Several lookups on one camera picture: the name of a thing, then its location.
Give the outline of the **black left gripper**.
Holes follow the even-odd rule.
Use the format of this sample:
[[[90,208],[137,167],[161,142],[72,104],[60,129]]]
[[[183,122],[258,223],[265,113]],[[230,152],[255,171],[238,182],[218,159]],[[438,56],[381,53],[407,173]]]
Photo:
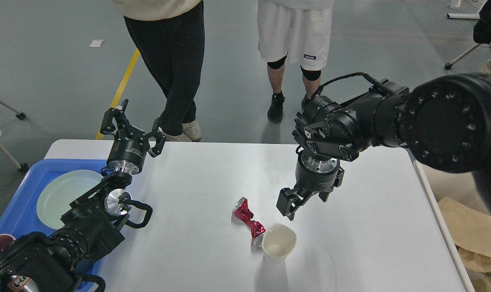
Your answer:
[[[107,160],[108,168],[129,174],[139,174],[143,169],[147,153],[151,157],[157,157],[162,153],[166,136],[159,125],[160,118],[156,118],[153,122],[149,133],[134,132],[125,115],[128,102],[129,100],[125,99],[121,105],[115,108],[110,107],[105,112],[99,133],[114,136],[114,143]],[[150,146],[151,138],[155,139],[154,146]]]

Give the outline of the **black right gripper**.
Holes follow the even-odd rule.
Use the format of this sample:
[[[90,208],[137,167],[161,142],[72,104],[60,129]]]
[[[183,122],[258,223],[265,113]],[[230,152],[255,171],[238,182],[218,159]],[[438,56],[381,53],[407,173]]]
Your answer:
[[[321,201],[326,202],[334,188],[341,186],[344,172],[338,159],[322,161],[303,152],[299,153],[295,187],[280,190],[277,209],[288,220],[294,220],[299,207],[305,205],[313,195],[318,194]]]

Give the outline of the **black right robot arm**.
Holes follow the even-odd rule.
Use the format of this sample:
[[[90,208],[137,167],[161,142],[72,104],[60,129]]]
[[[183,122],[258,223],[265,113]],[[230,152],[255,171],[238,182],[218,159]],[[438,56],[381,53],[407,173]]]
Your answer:
[[[371,87],[337,103],[322,94],[297,113],[296,183],[276,203],[289,220],[313,195],[327,201],[342,183],[340,161],[370,146],[407,148],[421,164],[447,173],[471,173],[491,215],[491,74],[446,75],[414,90],[360,73]]]

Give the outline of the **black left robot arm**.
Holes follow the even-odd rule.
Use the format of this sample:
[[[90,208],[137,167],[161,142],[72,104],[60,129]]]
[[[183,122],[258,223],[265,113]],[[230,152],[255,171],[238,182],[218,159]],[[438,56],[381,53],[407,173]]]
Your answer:
[[[133,200],[126,187],[142,171],[146,155],[157,157],[166,142],[157,121],[149,133],[132,126],[127,103],[105,112],[99,131],[113,135],[114,143],[103,177],[70,203],[60,218],[64,226],[49,236],[29,233],[0,248],[0,292],[74,292],[84,281],[105,291],[102,277],[78,273],[77,266],[111,253],[124,241],[124,226],[140,229],[149,223],[153,208]]]

